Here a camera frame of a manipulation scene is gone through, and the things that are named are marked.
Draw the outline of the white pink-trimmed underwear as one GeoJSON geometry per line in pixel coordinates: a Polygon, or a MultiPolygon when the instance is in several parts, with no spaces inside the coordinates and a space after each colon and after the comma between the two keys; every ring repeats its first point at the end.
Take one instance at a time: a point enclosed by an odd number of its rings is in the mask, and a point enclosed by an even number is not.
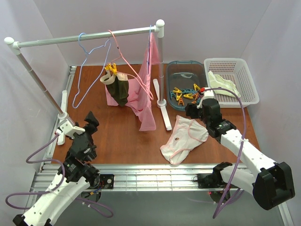
{"type": "Polygon", "coordinates": [[[190,151],[207,141],[207,129],[195,119],[176,116],[173,132],[165,145],[160,147],[163,157],[172,165],[182,163],[190,151]]]}

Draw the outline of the pink garment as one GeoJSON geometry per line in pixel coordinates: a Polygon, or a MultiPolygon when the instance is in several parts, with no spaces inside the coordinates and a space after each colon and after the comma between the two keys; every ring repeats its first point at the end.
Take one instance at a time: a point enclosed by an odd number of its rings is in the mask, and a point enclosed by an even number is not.
{"type": "Polygon", "coordinates": [[[143,87],[138,97],[133,102],[127,103],[126,106],[130,107],[134,114],[141,122],[140,131],[153,131],[156,129],[156,123],[152,113],[152,101],[149,91],[151,90],[151,67],[158,64],[158,48],[155,40],[155,35],[152,33],[150,37],[150,70],[147,74],[147,49],[144,53],[143,63],[141,65],[138,75],[142,79],[143,87]]]}

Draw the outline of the blue wire hanger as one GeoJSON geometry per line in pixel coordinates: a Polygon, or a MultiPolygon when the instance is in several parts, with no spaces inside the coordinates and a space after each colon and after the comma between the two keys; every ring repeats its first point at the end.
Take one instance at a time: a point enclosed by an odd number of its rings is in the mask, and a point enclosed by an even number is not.
{"type": "Polygon", "coordinates": [[[73,109],[78,109],[86,96],[90,93],[92,87],[99,81],[101,75],[103,74],[104,67],[108,63],[109,54],[111,51],[112,42],[110,38],[107,38],[104,43],[100,46],[96,46],[90,49],[87,49],[82,41],[82,37],[86,35],[86,33],[80,33],[78,37],[78,45],[82,49],[84,54],[84,60],[79,66],[79,74],[76,86],[76,93],[74,94],[71,106],[73,109]],[[99,67],[96,73],[88,72],[88,62],[90,61],[91,56],[100,53],[100,56],[103,57],[104,63],[101,67],[99,67]]]}

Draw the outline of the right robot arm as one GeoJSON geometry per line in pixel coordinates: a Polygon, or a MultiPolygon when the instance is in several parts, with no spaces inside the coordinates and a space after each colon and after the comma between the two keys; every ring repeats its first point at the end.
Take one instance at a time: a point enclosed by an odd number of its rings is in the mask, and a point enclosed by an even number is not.
{"type": "Polygon", "coordinates": [[[202,187],[222,187],[231,183],[250,193],[265,210],[270,210],[295,196],[291,167],[265,156],[229,120],[222,117],[217,100],[209,98],[202,106],[187,104],[186,115],[200,119],[209,136],[234,153],[249,169],[250,173],[238,170],[229,162],[222,162],[213,168],[212,174],[199,178],[202,187]]]}

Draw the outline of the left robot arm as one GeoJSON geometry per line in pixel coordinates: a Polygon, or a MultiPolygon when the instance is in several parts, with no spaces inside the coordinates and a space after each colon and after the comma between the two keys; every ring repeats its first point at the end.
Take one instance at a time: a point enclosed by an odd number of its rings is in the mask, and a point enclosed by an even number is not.
{"type": "Polygon", "coordinates": [[[95,186],[99,178],[97,170],[90,162],[97,156],[92,135],[97,132],[99,121],[89,112],[84,121],[86,125],[79,127],[70,118],[62,120],[55,131],[53,141],[61,134],[72,140],[64,162],[54,179],[32,207],[25,208],[24,214],[14,217],[16,226],[52,226],[63,211],[85,189],[95,186]]]}

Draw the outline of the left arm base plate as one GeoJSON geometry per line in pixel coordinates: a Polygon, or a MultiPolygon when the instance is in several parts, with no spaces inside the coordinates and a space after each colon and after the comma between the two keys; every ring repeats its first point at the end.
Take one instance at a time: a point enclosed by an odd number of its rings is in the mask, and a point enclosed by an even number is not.
{"type": "Polygon", "coordinates": [[[114,188],[114,174],[100,174],[96,177],[95,189],[113,189],[114,188]]]}

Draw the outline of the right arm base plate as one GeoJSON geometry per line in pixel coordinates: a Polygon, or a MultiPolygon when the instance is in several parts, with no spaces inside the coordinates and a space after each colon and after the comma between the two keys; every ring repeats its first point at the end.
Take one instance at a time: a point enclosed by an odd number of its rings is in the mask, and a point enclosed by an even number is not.
{"type": "Polygon", "coordinates": [[[193,179],[193,182],[198,184],[198,188],[226,188],[227,183],[223,181],[219,174],[197,174],[193,179]]]}

